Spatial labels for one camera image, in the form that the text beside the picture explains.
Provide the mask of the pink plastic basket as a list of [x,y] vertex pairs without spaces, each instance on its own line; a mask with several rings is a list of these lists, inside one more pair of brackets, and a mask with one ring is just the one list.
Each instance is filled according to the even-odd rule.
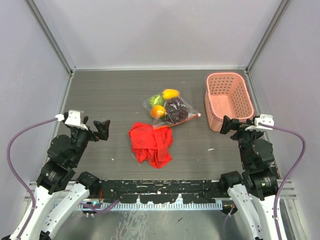
[[205,85],[205,110],[212,131],[221,130],[224,116],[240,122],[253,118],[255,110],[245,79],[240,74],[215,72],[206,78]]

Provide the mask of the dark purple grapes toy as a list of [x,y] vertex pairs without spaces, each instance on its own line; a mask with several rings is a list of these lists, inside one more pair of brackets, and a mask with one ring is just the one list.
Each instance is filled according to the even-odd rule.
[[189,117],[188,109],[184,101],[180,97],[167,100],[165,105],[164,120],[171,124],[178,124]]

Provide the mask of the orange mango toy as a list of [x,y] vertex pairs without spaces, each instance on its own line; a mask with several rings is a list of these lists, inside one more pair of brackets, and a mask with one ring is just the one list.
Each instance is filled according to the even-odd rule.
[[149,114],[152,118],[159,119],[166,114],[166,109],[162,105],[154,105]]

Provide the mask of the green custard apple toy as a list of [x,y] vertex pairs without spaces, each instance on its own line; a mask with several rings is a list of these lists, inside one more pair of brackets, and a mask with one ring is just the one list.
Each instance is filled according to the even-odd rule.
[[154,106],[156,106],[156,105],[161,105],[162,106],[163,102],[164,102],[164,99],[163,99],[162,95],[160,95],[160,94],[154,95],[149,99],[149,105],[152,108]]

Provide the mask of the clear zip bag orange zipper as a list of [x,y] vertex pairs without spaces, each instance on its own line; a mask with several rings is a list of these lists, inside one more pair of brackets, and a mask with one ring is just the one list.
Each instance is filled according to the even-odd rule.
[[142,105],[153,119],[154,130],[177,126],[201,116],[177,89],[167,88],[146,99]]

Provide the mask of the yellow lemon toy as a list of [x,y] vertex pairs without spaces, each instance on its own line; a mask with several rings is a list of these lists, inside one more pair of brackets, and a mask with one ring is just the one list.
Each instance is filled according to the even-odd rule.
[[177,98],[180,96],[180,92],[177,89],[165,89],[162,92],[162,98],[164,100],[170,100],[172,98]]

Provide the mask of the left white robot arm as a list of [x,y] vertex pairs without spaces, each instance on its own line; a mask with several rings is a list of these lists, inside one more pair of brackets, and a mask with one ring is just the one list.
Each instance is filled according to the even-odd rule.
[[10,140],[6,153],[7,162],[12,173],[30,194],[31,203],[16,230],[4,239],[52,240],[72,211],[84,199],[99,195],[99,178],[84,171],[58,206],[53,206],[75,175],[74,169],[78,166],[88,143],[108,140],[110,123],[110,120],[94,121],[95,131],[90,130],[85,124],[68,124],[70,135],[58,135],[51,141],[47,150],[49,160],[40,170],[35,190],[31,190],[14,169],[10,153],[17,136]]

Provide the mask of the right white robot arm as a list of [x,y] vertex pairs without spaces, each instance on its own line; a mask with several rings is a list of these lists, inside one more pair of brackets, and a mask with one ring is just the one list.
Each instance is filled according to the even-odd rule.
[[223,135],[235,132],[230,138],[238,143],[243,173],[223,173],[219,191],[233,200],[251,240],[287,239],[277,196],[278,177],[271,168],[275,161],[273,145],[262,138],[273,125],[273,117],[267,114],[246,122],[224,116],[220,129]]

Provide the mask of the red crumpled cloth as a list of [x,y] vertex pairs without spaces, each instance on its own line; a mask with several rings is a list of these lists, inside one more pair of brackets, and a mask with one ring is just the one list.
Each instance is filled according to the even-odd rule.
[[169,152],[174,142],[172,129],[154,129],[151,124],[135,122],[128,136],[138,163],[147,161],[153,168],[161,169],[172,160]]

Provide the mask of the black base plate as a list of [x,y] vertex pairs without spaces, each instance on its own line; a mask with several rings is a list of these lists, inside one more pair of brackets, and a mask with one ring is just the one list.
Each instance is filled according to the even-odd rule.
[[230,200],[217,180],[99,180],[90,188],[90,199],[103,203],[118,200],[122,204],[175,203],[209,204],[216,200]]

